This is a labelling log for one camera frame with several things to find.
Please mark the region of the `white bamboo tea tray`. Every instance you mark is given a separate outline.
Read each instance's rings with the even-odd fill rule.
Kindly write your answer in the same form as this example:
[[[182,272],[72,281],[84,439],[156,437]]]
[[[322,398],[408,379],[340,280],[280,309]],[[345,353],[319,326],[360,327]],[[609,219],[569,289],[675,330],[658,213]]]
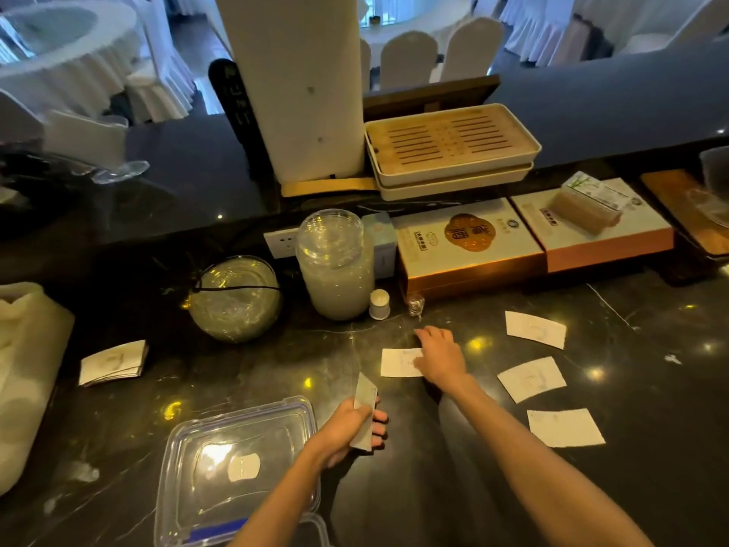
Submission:
[[[364,127],[372,168],[386,187],[531,164],[542,151],[500,103],[379,119]]]

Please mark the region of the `light blue box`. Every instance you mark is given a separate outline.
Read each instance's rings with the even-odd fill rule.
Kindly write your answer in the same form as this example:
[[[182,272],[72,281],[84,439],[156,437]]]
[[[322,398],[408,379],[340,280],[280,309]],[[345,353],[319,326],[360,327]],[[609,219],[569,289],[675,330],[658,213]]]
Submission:
[[[372,240],[375,279],[391,278],[396,268],[397,236],[390,216],[386,212],[362,217],[364,228]]]

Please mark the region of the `white covered chair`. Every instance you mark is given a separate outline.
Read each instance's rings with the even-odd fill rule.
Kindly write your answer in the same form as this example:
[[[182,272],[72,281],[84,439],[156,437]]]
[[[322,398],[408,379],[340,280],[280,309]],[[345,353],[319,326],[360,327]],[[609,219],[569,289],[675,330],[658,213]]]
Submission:
[[[491,17],[470,20],[451,36],[435,82],[486,76],[505,35],[503,24]]]
[[[43,118],[42,151],[96,168],[114,171],[126,163],[127,119],[95,120],[48,111]]]
[[[438,43],[419,30],[388,41],[380,54],[380,90],[397,90],[429,84],[436,66]]]

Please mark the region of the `white gold gift box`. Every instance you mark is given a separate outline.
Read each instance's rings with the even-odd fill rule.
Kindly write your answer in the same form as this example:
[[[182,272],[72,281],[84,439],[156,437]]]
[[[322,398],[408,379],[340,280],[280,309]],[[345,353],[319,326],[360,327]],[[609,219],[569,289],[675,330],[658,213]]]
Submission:
[[[548,271],[544,249],[506,198],[395,217],[392,224],[404,298],[433,301]]]

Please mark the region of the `wooden board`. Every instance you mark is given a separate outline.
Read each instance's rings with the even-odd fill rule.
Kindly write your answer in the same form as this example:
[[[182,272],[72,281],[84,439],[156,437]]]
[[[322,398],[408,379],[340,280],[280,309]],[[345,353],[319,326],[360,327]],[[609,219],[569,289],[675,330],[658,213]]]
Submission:
[[[640,180],[694,245],[711,257],[729,257],[729,228],[696,208],[689,195],[699,193],[699,183],[686,170],[645,173]]]

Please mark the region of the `dark wooden frame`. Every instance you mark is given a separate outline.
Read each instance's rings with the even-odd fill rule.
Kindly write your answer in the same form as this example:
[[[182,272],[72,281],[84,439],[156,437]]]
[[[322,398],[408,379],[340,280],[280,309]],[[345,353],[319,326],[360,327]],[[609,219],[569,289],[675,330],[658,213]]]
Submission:
[[[372,91],[363,96],[363,119],[364,122],[371,122],[480,106],[500,84],[500,76],[496,74],[420,87]]]

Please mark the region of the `person's left forearm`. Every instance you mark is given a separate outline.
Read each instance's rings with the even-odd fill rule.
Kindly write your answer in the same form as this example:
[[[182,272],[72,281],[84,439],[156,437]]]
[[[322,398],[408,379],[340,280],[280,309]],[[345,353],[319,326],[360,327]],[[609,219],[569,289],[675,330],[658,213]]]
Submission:
[[[294,464],[227,547],[287,547],[311,504],[324,461],[319,441],[307,441]]]

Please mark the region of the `stack of white paper sleeves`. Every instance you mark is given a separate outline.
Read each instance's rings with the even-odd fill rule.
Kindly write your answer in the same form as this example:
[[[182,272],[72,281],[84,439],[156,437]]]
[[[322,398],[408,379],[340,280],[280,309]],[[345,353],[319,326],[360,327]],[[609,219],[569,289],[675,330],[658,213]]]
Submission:
[[[80,362],[78,385],[140,377],[148,352],[148,342],[137,340],[92,354]]]

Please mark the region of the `white paper sleeve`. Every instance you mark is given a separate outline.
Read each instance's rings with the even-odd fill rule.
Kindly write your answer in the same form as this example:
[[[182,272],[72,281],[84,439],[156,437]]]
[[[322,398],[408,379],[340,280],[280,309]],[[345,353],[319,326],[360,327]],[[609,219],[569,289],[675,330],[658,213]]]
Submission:
[[[372,403],[372,400],[374,400],[377,395],[377,386],[363,373],[360,373],[354,397],[356,397],[360,402]],[[372,451],[372,424],[373,421],[363,421],[357,434],[353,437],[349,444],[352,449],[358,449],[366,452]]]
[[[516,404],[542,393],[567,386],[553,357],[544,357],[509,368],[497,375]]]
[[[505,312],[507,334],[511,337],[532,340],[563,350],[567,327],[556,321],[526,313]]]
[[[380,359],[380,376],[387,378],[423,377],[414,360],[423,357],[422,349],[383,349]]]
[[[531,432],[550,448],[597,446],[606,441],[587,408],[527,411]]]

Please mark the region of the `white pillar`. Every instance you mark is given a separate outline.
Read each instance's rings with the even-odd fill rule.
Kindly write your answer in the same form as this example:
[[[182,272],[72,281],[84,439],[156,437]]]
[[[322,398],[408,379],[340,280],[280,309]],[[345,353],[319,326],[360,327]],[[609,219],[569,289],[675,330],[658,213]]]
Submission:
[[[358,0],[215,0],[279,183],[363,169]]]

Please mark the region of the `person's right forearm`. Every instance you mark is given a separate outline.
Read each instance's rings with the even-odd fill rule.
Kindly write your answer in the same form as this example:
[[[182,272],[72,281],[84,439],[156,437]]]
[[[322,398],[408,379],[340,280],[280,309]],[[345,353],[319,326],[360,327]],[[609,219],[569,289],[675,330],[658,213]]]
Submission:
[[[492,400],[471,375],[450,375],[437,386],[487,443],[552,547],[654,547],[614,501]]]

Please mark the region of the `person's right hand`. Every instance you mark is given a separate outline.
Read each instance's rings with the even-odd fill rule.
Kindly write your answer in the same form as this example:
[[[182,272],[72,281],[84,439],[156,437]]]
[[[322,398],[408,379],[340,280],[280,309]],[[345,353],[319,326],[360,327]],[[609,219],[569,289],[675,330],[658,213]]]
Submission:
[[[467,368],[460,346],[453,333],[431,325],[416,329],[423,357],[431,362],[431,376],[424,377],[442,392],[451,395],[467,377]]]

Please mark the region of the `clear plastic cup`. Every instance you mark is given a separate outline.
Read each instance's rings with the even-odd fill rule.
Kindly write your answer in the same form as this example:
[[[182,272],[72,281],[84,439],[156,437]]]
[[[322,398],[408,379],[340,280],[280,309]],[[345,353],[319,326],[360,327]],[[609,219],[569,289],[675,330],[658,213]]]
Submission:
[[[699,154],[706,190],[729,204],[729,145]]]

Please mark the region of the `tall glass jar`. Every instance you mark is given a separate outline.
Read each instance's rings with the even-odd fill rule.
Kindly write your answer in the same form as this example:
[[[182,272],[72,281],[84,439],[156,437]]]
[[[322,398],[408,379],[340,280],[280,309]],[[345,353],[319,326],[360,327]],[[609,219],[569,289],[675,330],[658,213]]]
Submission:
[[[348,321],[368,309],[375,289],[374,246],[349,210],[323,209],[299,226],[296,258],[315,310]]]

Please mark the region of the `round glass jar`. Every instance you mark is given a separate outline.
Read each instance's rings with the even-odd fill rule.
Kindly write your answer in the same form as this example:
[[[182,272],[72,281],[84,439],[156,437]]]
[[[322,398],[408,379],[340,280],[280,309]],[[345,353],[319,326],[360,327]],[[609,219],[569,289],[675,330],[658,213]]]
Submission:
[[[188,312],[212,338],[243,343],[273,326],[283,302],[274,269],[259,257],[240,255],[202,271],[190,290]]]

